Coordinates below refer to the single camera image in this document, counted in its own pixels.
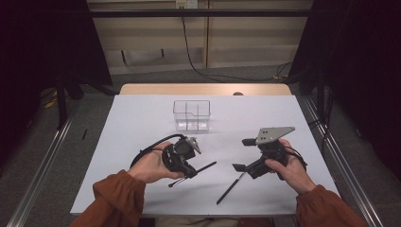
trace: metal rail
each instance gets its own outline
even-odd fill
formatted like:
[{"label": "metal rail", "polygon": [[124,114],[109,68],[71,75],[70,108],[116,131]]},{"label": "metal rail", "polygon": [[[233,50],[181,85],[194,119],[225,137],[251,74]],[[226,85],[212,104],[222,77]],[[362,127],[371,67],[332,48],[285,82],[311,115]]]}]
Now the metal rail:
[{"label": "metal rail", "polygon": [[[305,104],[306,107],[309,109],[313,119],[318,120],[319,117],[317,114],[316,105],[310,97],[305,98]],[[324,138],[324,134],[327,130],[326,125],[319,124],[318,129],[322,137]],[[383,226],[383,223],[381,222],[374,206],[372,205],[371,200],[366,195],[365,191],[363,190],[362,186],[354,175],[354,172],[342,155],[342,152],[330,131],[328,131],[326,134],[325,143],[328,146],[328,150],[330,151],[334,161],[339,167],[340,173],[347,183],[351,193],[353,194],[357,205],[363,216],[365,217],[368,225],[371,227]]]},{"label": "metal rail", "polygon": [[68,133],[68,130],[72,123],[72,118],[77,112],[78,104],[74,105],[72,108],[72,112],[70,117],[67,119],[63,127],[56,132],[54,139],[47,150],[47,153],[42,160],[41,165],[39,166],[38,171],[36,172],[33,180],[31,181],[26,193],[23,198],[19,202],[17,208],[7,224],[7,227],[22,227],[24,226],[26,219],[30,213],[30,210],[33,207],[36,199],[38,198],[41,189],[44,185],[44,181],[47,177],[50,167],[52,166],[56,156],[60,150],[61,144],[65,138],[65,135]]}]

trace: wrist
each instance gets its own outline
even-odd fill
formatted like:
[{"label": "wrist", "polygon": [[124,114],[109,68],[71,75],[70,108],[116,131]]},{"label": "wrist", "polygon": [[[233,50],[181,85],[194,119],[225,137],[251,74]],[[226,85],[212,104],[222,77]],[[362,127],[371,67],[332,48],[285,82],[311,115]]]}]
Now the wrist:
[{"label": "wrist", "polygon": [[306,183],[302,188],[298,188],[297,193],[299,195],[306,194],[308,192],[313,191],[316,188],[316,185],[313,182]]},{"label": "wrist", "polygon": [[132,176],[135,180],[144,182],[142,174],[140,172],[138,172],[134,167],[130,168],[127,171],[128,174],[130,174],[130,176]]}]

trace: person's right hand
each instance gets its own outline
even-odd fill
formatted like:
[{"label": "person's right hand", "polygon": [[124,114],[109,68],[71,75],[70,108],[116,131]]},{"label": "person's right hand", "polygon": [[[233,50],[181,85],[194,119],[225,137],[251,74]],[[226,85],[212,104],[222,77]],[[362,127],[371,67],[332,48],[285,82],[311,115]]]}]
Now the person's right hand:
[{"label": "person's right hand", "polygon": [[[280,143],[286,148],[288,152],[294,152],[290,147],[291,144],[285,139],[279,139]],[[312,191],[316,185],[312,182],[309,175],[307,175],[301,162],[292,155],[287,155],[288,164],[283,166],[281,163],[267,159],[265,164],[276,172],[279,172],[284,180],[291,186],[298,194],[302,195],[306,192]]]}]

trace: person's left hand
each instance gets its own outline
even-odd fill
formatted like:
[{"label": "person's left hand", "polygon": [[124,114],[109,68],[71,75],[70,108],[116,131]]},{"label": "person's left hand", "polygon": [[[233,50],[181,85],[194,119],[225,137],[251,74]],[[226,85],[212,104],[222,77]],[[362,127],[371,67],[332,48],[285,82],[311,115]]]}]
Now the person's left hand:
[{"label": "person's left hand", "polygon": [[164,142],[153,148],[153,151],[142,157],[127,172],[136,180],[144,183],[154,183],[162,178],[179,179],[183,177],[182,172],[171,172],[163,164],[162,150],[170,145]]}]

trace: black cable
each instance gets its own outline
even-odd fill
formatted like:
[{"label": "black cable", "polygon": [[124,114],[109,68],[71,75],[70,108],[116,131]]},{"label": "black cable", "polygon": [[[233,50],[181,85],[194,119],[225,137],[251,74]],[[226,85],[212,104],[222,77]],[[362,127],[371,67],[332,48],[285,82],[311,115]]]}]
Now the black cable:
[{"label": "black cable", "polygon": [[290,77],[285,78],[281,82],[285,84],[299,82],[305,77],[305,75],[310,75],[311,73],[313,73],[313,68],[306,65],[304,68],[299,70],[299,72],[292,74]]},{"label": "black cable", "polygon": [[283,63],[283,64],[280,64],[279,66],[277,66],[277,71],[276,71],[276,77],[277,77],[277,80],[276,80],[276,83],[278,83],[279,81],[280,81],[280,74],[281,74],[281,72],[287,67],[287,65],[290,65],[290,64],[292,64],[292,61],[290,61],[290,62],[287,62],[287,63]]},{"label": "black cable", "polygon": [[137,154],[137,155],[135,156],[135,158],[132,160],[131,165],[130,165],[130,168],[131,168],[133,165],[135,165],[142,157],[144,157],[146,154],[148,154],[149,152],[151,152],[151,151],[153,150],[154,147],[156,147],[156,146],[159,145],[160,143],[163,143],[164,141],[167,141],[167,140],[169,140],[169,139],[171,139],[171,138],[174,138],[174,137],[180,137],[181,139],[184,139],[184,138],[185,138],[185,136],[184,136],[183,134],[172,134],[172,135],[169,135],[168,137],[165,137],[165,138],[163,138],[163,139],[157,141],[156,143],[150,145],[149,147],[140,150],[140,151],[139,151],[139,154]]},{"label": "black cable", "polygon": [[192,67],[192,69],[197,72],[200,76],[204,77],[204,78],[208,78],[208,79],[212,79],[214,81],[220,82],[220,83],[224,83],[223,81],[219,80],[219,79],[214,79],[214,77],[219,77],[219,78],[228,78],[228,79],[242,79],[242,80],[247,80],[247,81],[255,81],[255,82],[263,82],[263,81],[268,81],[271,79],[274,79],[274,77],[268,78],[268,79],[245,79],[245,78],[239,78],[239,77],[233,77],[233,76],[227,76],[227,75],[218,75],[218,74],[205,74],[202,73],[200,71],[198,71],[194,64],[192,63],[191,60],[191,56],[189,55],[189,47],[188,47],[188,40],[186,38],[186,27],[185,27],[185,19],[182,17],[182,22],[183,22],[183,35],[185,38],[185,45],[186,45],[186,54],[188,56],[189,59],[189,63]]},{"label": "black cable", "polygon": [[292,156],[296,157],[301,162],[302,166],[304,166],[304,168],[306,170],[307,163],[304,161],[304,158],[302,157],[300,152],[298,152],[296,149],[294,149],[292,147],[284,147],[284,148],[289,148],[292,151],[294,151],[295,153],[292,153],[292,152],[289,152],[289,151],[285,150],[286,154],[289,154],[289,155],[292,155]]}]

